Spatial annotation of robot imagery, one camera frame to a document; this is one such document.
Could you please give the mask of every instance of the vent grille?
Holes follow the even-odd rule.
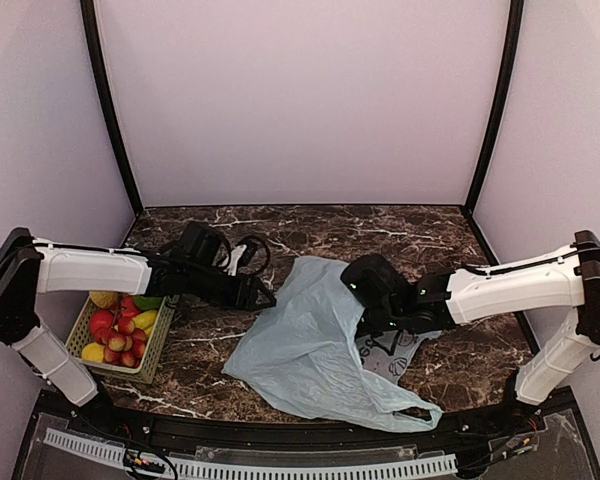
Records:
[[[119,443],[102,443],[52,428],[47,429],[44,443],[82,458],[123,469],[124,448]],[[159,458],[143,454],[143,458],[161,463]],[[455,455],[407,460],[403,462],[353,467],[276,468],[225,465],[169,457],[180,478],[204,480],[411,480],[454,474]],[[163,478],[173,478],[166,467]]]

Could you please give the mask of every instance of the fruit basket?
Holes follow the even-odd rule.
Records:
[[[162,353],[162,348],[164,347],[164,342],[167,338],[169,326],[171,325],[171,320],[173,319],[179,299],[180,297],[176,295],[164,297],[162,300],[155,322],[153,323],[153,329],[146,341],[144,355],[137,366],[110,365],[81,358],[84,347],[94,342],[94,336],[89,330],[91,317],[98,310],[101,310],[90,298],[87,299],[78,316],[78,320],[69,334],[66,342],[67,350],[79,362],[88,366],[96,374],[128,380],[130,382],[149,384],[153,382],[153,377],[156,374],[160,354]]]

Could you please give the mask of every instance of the brown marble tabletop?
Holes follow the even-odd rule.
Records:
[[[262,274],[277,290],[300,255],[352,261],[378,252],[409,280],[425,272],[486,263],[457,207],[251,206],[149,208],[128,246],[157,248],[192,221],[211,224],[235,243],[266,238],[272,250]],[[296,423],[308,420],[270,407],[247,384],[221,373],[257,314],[211,308],[184,296],[152,385],[107,379],[116,405],[193,418]],[[509,374],[531,353],[513,315],[498,315],[425,341],[399,385],[447,412],[498,403]]]

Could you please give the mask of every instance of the table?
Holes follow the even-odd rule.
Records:
[[[190,221],[207,222],[232,243],[266,238],[271,265],[262,274],[278,289],[301,255],[352,261],[381,253],[408,279],[426,272],[486,264],[456,206],[236,206],[149,208],[135,222],[127,246],[158,248]],[[192,296],[181,301],[152,385],[107,379],[118,406],[145,412],[240,422],[307,422],[271,408],[244,382],[221,373],[257,314],[211,308]],[[511,315],[498,315],[425,342],[399,385],[446,412],[493,405],[506,378],[531,358]]]

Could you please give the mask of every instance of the green basket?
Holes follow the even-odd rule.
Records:
[[[162,300],[156,322],[153,326],[153,332],[149,337],[147,348],[142,357],[142,362],[140,362],[140,366],[137,368],[118,367],[106,363],[89,362],[80,358],[82,349],[87,344],[93,342],[93,337],[91,336],[91,332],[89,332],[89,320],[91,320],[91,316],[96,310],[99,310],[91,299],[87,299],[78,316],[78,321],[69,334],[66,343],[67,350],[71,355],[76,357],[79,362],[88,366],[94,373],[99,375],[128,380],[130,382],[151,383],[156,374],[162,347],[164,347],[164,342],[167,339],[169,326],[171,325],[171,320],[173,319],[179,300],[180,296],[178,295],[165,297],[164,300]]]

